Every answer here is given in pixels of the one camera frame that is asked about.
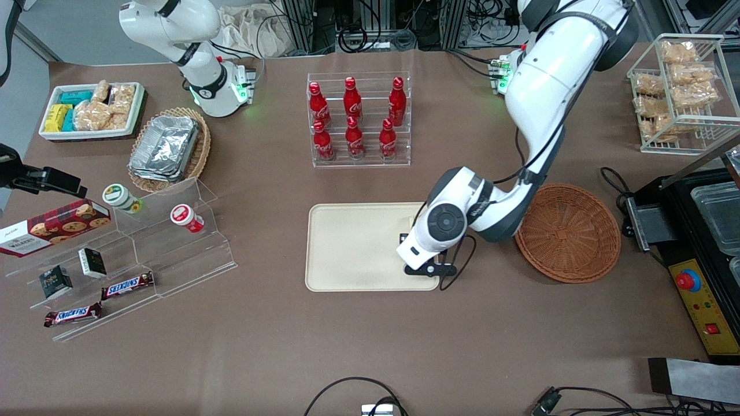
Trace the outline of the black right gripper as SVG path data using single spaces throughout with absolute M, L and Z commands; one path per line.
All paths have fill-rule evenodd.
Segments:
M 84 199 L 87 187 L 81 179 L 56 168 L 26 168 L 19 153 L 1 144 L 1 187 L 21 190 L 34 195 L 41 192 L 58 192 Z

